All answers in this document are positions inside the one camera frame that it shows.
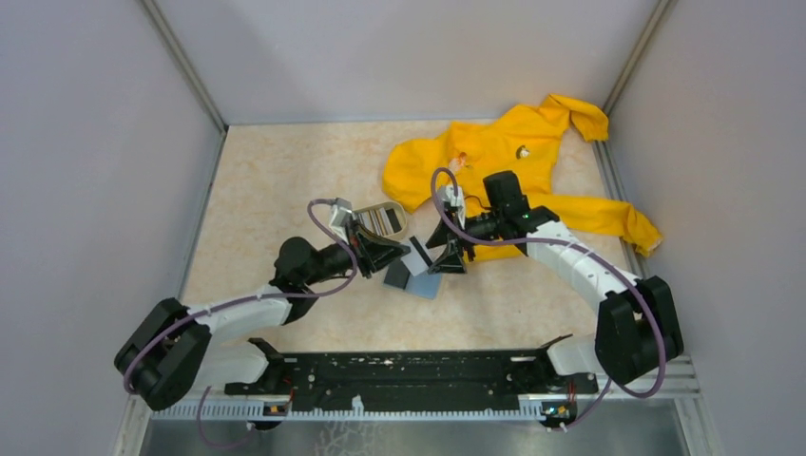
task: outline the yellow jacket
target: yellow jacket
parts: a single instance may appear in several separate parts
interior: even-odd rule
[[[544,205],[571,229],[620,236],[649,256],[661,233],[632,204],[611,199],[551,194],[551,169],[557,162],[560,140],[570,124],[586,141],[607,139],[607,117],[593,104],[551,94],[540,106],[519,104],[490,125],[451,123],[433,140],[411,140],[394,148],[383,171],[383,190],[413,212],[431,196],[431,176],[440,166],[453,168],[465,192],[468,217],[480,214],[489,201],[482,179],[512,170],[534,207]],[[519,153],[521,146],[528,155]],[[440,185],[448,182],[442,176]],[[512,246],[476,247],[476,260],[516,257]]]

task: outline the gray wall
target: gray wall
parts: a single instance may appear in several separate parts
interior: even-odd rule
[[[601,104],[655,0],[160,0],[231,124]]]
[[[218,133],[133,0],[0,7],[0,453],[107,454]]]
[[[726,454],[806,446],[806,3],[680,2],[612,119]]]

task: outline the black mount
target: black mount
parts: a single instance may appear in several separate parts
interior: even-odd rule
[[[520,394],[598,392],[586,373],[558,375],[547,349],[491,351],[369,351],[277,353],[250,339],[266,354],[269,367],[255,384],[230,384],[228,395],[288,394],[294,411],[353,409],[357,396],[366,411],[517,410]],[[550,408],[551,403],[544,403]],[[556,428],[576,418],[575,404],[558,401],[565,413],[548,413],[541,422]]]
[[[358,260],[358,269],[367,278],[411,250],[406,245],[367,231],[352,219],[348,220],[345,231],[349,246]],[[308,288],[309,285],[343,276],[353,268],[353,263],[347,252],[337,244],[316,250],[304,238],[291,237],[280,247],[275,268],[275,277],[269,281],[270,285],[285,293],[310,294],[312,291]],[[291,311],[283,324],[302,318],[317,299],[303,297],[289,298],[288,301]],[[160,301],[118,351],[114,361],[115,369],[124,374],[145,345],[176,321],[186,317],[187,311],[188,308],[176,298]],[[161,341],[134,369],[131,375],[132,387],[152,410],[167,409],[190,390],[210,338],[210,329],[206,325],[196,321],[188,322]],[[250,342],[264,353],[273,350],[265,342],[260,343],[259,339]],[[273,354],[266,356],[271,363]],[[250,388],[258,388],[257,384],[264,385],[266,381],[267,379],[261,377]]]
[[[160,301],[115,356],[118,372],[124,374],[148,342],[186,316],[187,308],[177,299]],[[191,321],[169,334],[134,369],[131,386],[152,410],[167,409],[190,391],[210,337],[206,325]]]

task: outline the purple wire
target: purple wire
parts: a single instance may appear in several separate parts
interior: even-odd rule
[[[308,202],[307,210],[308,210],[308,217],[311,218],[311,221],[314,223],[314,225],[316,225],[318,229],[322,230],[322,232],[325,235],[327,235],[328,238],[330,238],[333,241],[335,241],[336,244],[338,244],[339,247],[344,249],[345,252],[347,252],[347,255],[350,257],[350,261],[353,263],[353,269],[350,272],[350,275],[348,275],[347,278],[343,282],[341,282],[337,287],[334,287],[333,289],[325,291],[325,292],[317,292],[317,293],[310,293],[310,294],[307,294],[307,293],[267,293],[267,294],[261,294],[260,296],[249,295],[249,296],[239,297],[237,299],[233,299],[231,301],[227,301],[227,302],[224,302],[222,304],[219,304],[219,305],[211,307],[210,310],[209,310],[209,313],[214,314],[216,312],[220,312],[220,311],[229,309],[231,307],[238,306],[240,304],[245,304],[247,302],[253,302],[253,301],[257,301],[257,300],[270,299],[270,298],[276,298],[276,297],[324,297],[324,296],[334,295],[334,294],[344,290],[348,285],[350,285],[350,282],[352,282],[353,279],[355,278],[355,276],[358,274],[358,258],[355,257],[355,254],[353,253],[353,251],[350,249],[350,247],[347,245],[346,242],[341,240],[340,237],[338,237],[335,234],[331,233],[331,231],[329,229],[327,229],[327,227],[325,227],[317,219],[317,216],[314,215],[314,210],[313,210],[314,206],[321,205],[321,204],[331,205],[334,202],[336,202],[334,199],[313,199],[310,202]],[[199,311],[199,312],[196,312],[196,313],[192,313],[192,314],[190,314],[190,315],[188,315],[186,317],[180,318],[179,320],[174,322],[172,325],[167,327],[164,331],[162,331],[159,334],[157,334],[157,336],[154,337],[153,339],[151,339],[151,341],[149,341],[147,344],[145,344],[145,347],[143,347],[143,349],[139,353],[137,353],[137,355],[134,357],[134,359],[128,365],[128,368],[126,368],[126,370],[125,370],[125,373],[124,373],[124,389],[126,390],[126,392],[128,392],[129,394],[136,394],[137,393],[137,391],[135,391],[134,388],[132,388],[132,386],[131,386],[131,374],[134,371],[134,368],[137,367],[140,364],[141,361],[143,361],[143,358],[149,352],[154,350],[154,347],[156,347],[169,334],[171,334],[172,332],[176,331],[178,328],[181,328],[182,326],[184,326],[188,322],[193,321],[196,318],[199,318],[201,316],[205,316],[207,314],[208,314],[208,311],[205,310],[205,311]],[[210,389],[211,389],[211,387],[207,387],[207,389],[204,391],[204,394],[201,396],[201,401],[199,402],[199,408],[198,408],[198,410],[196,412],[196,420],[197,420],[197,425],[198,425],[198,428],[199,428],[199,434],[201,436],[201,439],[204,440],[204,442],[206,444],[208,444],[210,447],[213,447],[213,448],[231,449],[231,448],[235,448],[235,447],[240,447],[241,445],[245,444],[251,438],[251,433],[252,433],[251,430],[250,430],[250,432],[247,432],[247,434],[244,436],[243,439],[241,439],[241,440],[239,440],[239,441],[237,441],[237,442],[235,442],[233,444],[228,444],[228,445],[215,444],[213,442],[210,442],[207,439],[207,437],[204,436],[204,432],[202,431],[202,404],[204,403],[204,399],[206,399],[207,394],[210,392]]]
[[[627,290],[629,290],[629,292],[633,296],[635,296],[636,300],[638,301],[638,304],[641,306],[641,309],[643,310],[643,315],[649,322],[649,327],[652,329],[652,334],[655,336],[655,343],[658,346],[658,376],[655,378],[655,383],[652,385],[652,388],[650,388],[647,391],[634,391],[624,385],[619,385],[619,388],[624,390],[624,392],[626,392],[627,394],[633,397],[637,397],[639,399],[646,399],[648,397],[655,395],[655,393],[657,393],[661,389],[661,385],[663,384],[663,378],[666,375],[666,348],[665,345],[663,344],[663,336],[661,335],[661,329],[658,327],[658,322],[655,321],[655,316],[649,309],[649,305],[646,304],[646,300],[643,299],[643,296],[641,296],[641,294],[638,292],[638,290],[635,288],[632,282],[630,282],[630,280],[627,277],[625,277],[624,274],[622,274],[618,269],[616,269],[616,267],[607,262],[607,260],[599,256],[595,252],[588,250],[585,247],[576,244],[574,242],[548,237],[519,237],[517,239],[491,241],[491,240],[477,239],[475,237],[466,234],[465,232],[460,230],[455,224],[453,224],[453,222],[448,218],[448,216],[445,214],[445,211],[443,210],[442,201],[440,201],[436,196],[436,181],[440,173],[445,173],[448,175],[449,178],[451,178],[451,183],[453,184],[453,195],[455,197],[459,195],[459,185],[456,182],[456,177],[453,175],[450,169],[440,167],[434,170],[433,175],[431,177],[431,199],[433,205],[436,207],[436,212],[439,213],[439,217],[460,238],[466,240],[467,242],[472,242],[474,244],[479,245],[487,245],[490,247],[497,247],[501,245],[516,245],[516,244],[523,244],[526,242],[538,242],[541,244],[549,244],[549,245],[563,245],[593,258],[594,261],[599,263],[603,268],[605,268],[607,271],[613,274],[614,277],[616,277],[620,282],[624,284],[625,287],[627,287]],[[605,395],[605,391],[606,389],[602,389],[602,392],[600,393],[599,397],[596,399],[596,401],[593,403],[591,407],[599,405],[599,402]]]

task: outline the purple cable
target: purple cable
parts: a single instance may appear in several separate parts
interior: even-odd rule
[[[658,327],[658,322],[655,321],[655,316],[652,314],[652,311],[650,311],[649,305],[646,304],[646,300],[643,299],[643,296],[638,292],[638,290],[636,290],[635,286],[630,282],[630,280],[627,277],[625,277],[624,274],[622,274],[613,265],[608,263],[607,260],[599,256],[595,252],[588,250],[579,244],[569,242],[567,240],[548,238],[548,237],[519,237],[517,239],[490,241],[490,240],[477,239],[464,233],[456,225],[454,225],[453,222],[448,218],[448,216],[445,214],[445,211],[443,210],[442,201],[440,201],[436,196],[436,181],[440,173],[445,173],[448,175],[449,178],[451,178],[451,183],[453,184],[453,195],[455,197],[459,195],[459,184],[456,182],[456,177],[453,175],[450,169],[440,167],[434,170],[433,175],[431,177],[431,199],[433,205],[436,207],[436,212],[439,213],[439,217],[449,228],[451,228],[451,231],[453,231],[460,238],[466,240],[467,242],[472,242],[474,244],[479,245],[487,245],[490,247],[498,247],[502,245],[516,245],[516,244],[523,244],[526,242],[538,242],[541,244],[549,244],[549,245],[563,245],[593,258],[594,261],[602,265],[603,268],[605,268],[607,271],[613,274],[614,277],[616,277],[619,281],[621,281],[624,284],[625,287],[627,287],[627,290],[629,290],[629,292],[633,296],[635,296],[636,300],[638,301],[638,304],[641,306],[643,314],[644,316],[646,316],[646,320],[649,322],[649,327],[652,329],[652,334],[655,336],[655,343],[658,346],[658,376],[655,378],[655,383],[652,385],[652,388],[650,388],[647,391],[634,391],[632,389],[627,388],[624,385],[619,385],[619,388],[624,390],[624,392],[626,392],[627,394],[633,397],[637,397],[639,399],[646,399],[648,397],[655,395],[655,393],[657,393],[661,389],[661,385],[663,384],[663,378],[666,375],[666,348],[665,345],[663,344],[663,336],[661,335],[661,329]],[[606,390],[607,388],[602,389],[602,392],[600,393],[599,397],[588,409],[593,409],[595,406],[599,405],[599,402],[604,397]]]
[[[332,205],[334,202],[336,202],[334,199],[313,199],[310,202],[308,202],[308,208],[307,209],[308,209],[308,217],[311,218],[311,221],[314,223],[314,225],[316,225],[318,229],[322,230],[322,232],[325,235],[327,235],[328,238],[330,238],[333,241],[335,241],[336,244],[338,244],[339,247],[344,249],[345,252],[347,252],[347,255],[350,256],[350,261],[352,261],[352,263],[353,263],[353,269],[350,272],[350,275],[348,275],[347,278],[343,282],[341,282],[337,287],[334,287],[333,289],[328,290],[326,292],[318,292],[318,293],[310,293],[310,294],[306,294],[306,293],[267,293],[267,294],[262,294],[260,296],[250,295],[250,296],[239,297],[237,299],[233,299],[231,301],[227,301],[227,302],[224,302],[222,304],[219,304],[219,305],[211,307],[210,310],[209,310],[209,313],[214,314],[216,312],[220,312],[220,311],[229,309],[231,307],[238,306],[240,304],[245,304],[247,302],[253,302],[253,301],[257,301],[257,300],[270,299],[270,298],[276,298],[276,297],[324,297],[324,296],[334,295],[334,294],[344,290],[348,285],[350,285],[350,282],[352,282],[353,279],[355,278],[355,276],[358,274],[358,258],[355,257],[355,254],[350,249],[350,247],[347,245],[347,243],[345,243],[343,240],[341,240],[340,237],[338,237],[335,234],[331,233],[331,231],[329,229],[327,229],[327,227],[325,227],[317,219],[317,216],[314,215],[314,210],[313,210],[314,206],[317,206],[317,205],[320,205],[320,204]],[[126,390],[126,392],[128,392],[129,394],[136,394],[137,393],[137,391],[135,391],[131,386],[131,374],[134,371],[134,368],[137,365],[139,365],[141,361],[143,361],[143,358],[149,352],[154,350],[154,347],[156,347],[169,334],[171,334],[172,332],[176,331],[178,328],[181,328],[182,326],[184,326],[188,322],[193,321],[196,318],[199,318],[200,316],[205,316],[207,314],[208,314],[208,311],[199,311],[199,312],[196,312],[196,313],[192,313],[192,314],[190,314],[190,315],[188,315],[186,317],[183,317],[183,318],[177,320],[176,322],[174,322],[174,324],[172,324],[169,327],[167,327],[164,331],[162,331],[159,334],[157,334],[157,336],[154,337],[153,339],[151,339],[150,342],[145,344],[145,347],[143,347],[143,349],[139,353],[137,353],[137,356],[134,357],[134,359],[128,365],[128,368],[126,368],[126,370],[125,370],[125,373],[124,373],[124,389]],[[197,425],[198,425],[198,428],[199,428],[199,434],[201,436],[201,439],[204,440],[204,442],[206,444],[208,444],[210,447],[213,447],[213,448],[231,449],[231,448],[235,448],[235,447],[240,447],[241,445],[245,444],[251,438],[251,434],[252,434],[251,430],[249,432],[247,432],[247,434],[244,436],[243,439],[241,439],[241,440],[239,440],[239,441],[237,441],[237,442],[235,442],[233,444],[228,444],[228,445],[215,444],[215,443],[210,442],[209,440],[207,440],[207,438],[204,436],[204,433],[202,431],[202,404],[204,403],[204,399],[206,399],[207,394],[210,392],[210,389],[211,389],[211,387],[207,387],[207,389],[204,391],[204,394],[201,396],[201,401],[199,402],[199,407],[198,407],[197,412],[196,412],[196,420],[197,420]]]

